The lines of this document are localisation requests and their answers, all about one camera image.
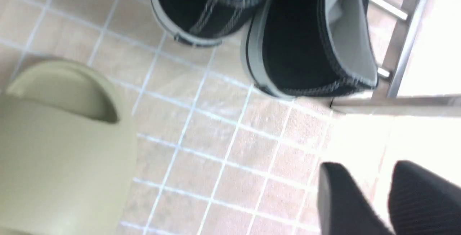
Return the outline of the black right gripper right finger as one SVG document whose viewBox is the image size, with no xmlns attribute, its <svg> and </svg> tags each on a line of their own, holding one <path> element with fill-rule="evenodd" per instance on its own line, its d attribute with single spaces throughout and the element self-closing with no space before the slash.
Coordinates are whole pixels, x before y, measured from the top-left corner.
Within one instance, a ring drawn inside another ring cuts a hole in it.
<svg viewBox="0 0 461 235">
<path fill-rule="evenodd" d="M 409 160 L 394 166 L 388 211 L 397 235 L 459 235 L 459 186 Z"/>
</svg>

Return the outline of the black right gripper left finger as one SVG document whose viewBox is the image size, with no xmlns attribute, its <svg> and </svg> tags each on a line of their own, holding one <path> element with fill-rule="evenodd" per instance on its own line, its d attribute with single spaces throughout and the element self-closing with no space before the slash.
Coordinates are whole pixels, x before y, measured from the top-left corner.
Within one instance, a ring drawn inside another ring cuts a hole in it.
<svg viewBox="0 0 461 235">
<path fill-rule="evenodd" d="M 340 163 L 322 162 L 317 209 L 322 235 L 392 235 Z"/>
</svg>

